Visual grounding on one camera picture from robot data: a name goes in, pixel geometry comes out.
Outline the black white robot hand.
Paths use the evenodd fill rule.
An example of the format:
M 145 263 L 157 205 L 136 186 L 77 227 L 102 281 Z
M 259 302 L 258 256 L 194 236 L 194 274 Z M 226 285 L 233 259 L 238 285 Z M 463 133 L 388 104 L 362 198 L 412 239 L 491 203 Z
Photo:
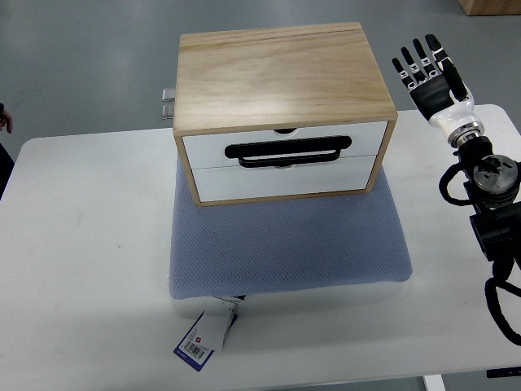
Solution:
M 417 57 L 402 47 L 403 59 L 394 58 L 392 64 L 428 124 L 442 131 L 451 147 L 459 148 L 484 135 L 484 125 L 474 113 L 472 93 L 438 38 L 428 34 L 425 42 L 427 50 L 415 38 Z

